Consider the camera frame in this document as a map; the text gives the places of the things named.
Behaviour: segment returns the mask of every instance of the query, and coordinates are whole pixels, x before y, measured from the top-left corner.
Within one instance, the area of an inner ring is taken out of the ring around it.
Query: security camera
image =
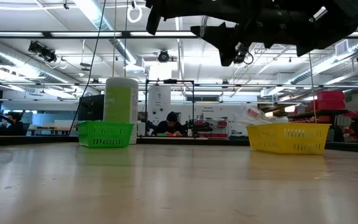
[[[169,61],[169,54],[167,50],[161,50],[160,54],[158,55],[158,61],[161,63]]]

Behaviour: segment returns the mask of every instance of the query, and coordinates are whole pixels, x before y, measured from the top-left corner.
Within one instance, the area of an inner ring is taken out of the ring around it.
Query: plastic basket
[[[279,154],[323,154],[330,124],[247,126],[251,148]]]
[[[104,121],[78,123],[80,145],[92,148],[127,147],[131,140],[133,124]]]

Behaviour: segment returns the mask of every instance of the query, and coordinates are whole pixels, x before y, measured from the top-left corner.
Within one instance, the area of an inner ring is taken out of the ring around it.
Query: shelf
[[[316,116],[336,116],[336,115],[341,115],[341,114],[346,114],[348,113],[348,110],[319,110],[316,111]],[[303,114],[296,114],[296,115],[292,115],[289,116],[289,119],[293,119],[293,118],[311,118],[314,116],[314,112],[310,111],[307,113],[303,113]]]

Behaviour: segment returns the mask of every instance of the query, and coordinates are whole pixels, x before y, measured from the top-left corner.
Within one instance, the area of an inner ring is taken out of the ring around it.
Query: ceiling duct
[[[343,40],[335,45],[335,51],[332,51],[330,54],[325,55],[311,64],[313,75],[323,73],[345,60],[356,57],[358,57],[358,40]],[[304,69],[294,73],[293,78],[287,81],[284,85],[296,85],[310,77],[310,66],[306,66]],[[283,87],[275,87],[268,90],[262,90],[261,96],[271,96],[283,89]]]
[[[99,30],[100,22],[103,20],[100,30],[114,31],[110,22],[105,17],[102,18],[103,8],[97,0],[74,0],[74,2],[97,30]],[[115,47],[119,55],[124,59],[126,65],[135,65],[129,67],[130,72],[144,72],[144,59],[142,57],[134,54],[119,39],[109,39],[108,41]]]
[[[28,76],[45,75],[47,80],[56,80],[60,83],[76,83],[78,80],[70,78],[69,76],[52,69],[37,60],[32,60],[30,57],[12,50],[10,47],[0,43],[0,64],[15,67],[15,70],[21,74]],[[100,92],[94,88],[87,88],[87,91],[93,95],[98,95]]]

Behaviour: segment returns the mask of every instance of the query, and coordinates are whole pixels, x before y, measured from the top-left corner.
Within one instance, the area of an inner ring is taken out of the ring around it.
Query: white container
[[[112,77],[106,80],[103,121],[134,124],[130,144],[136,144],[137,99],[139,84],[130,78]]]

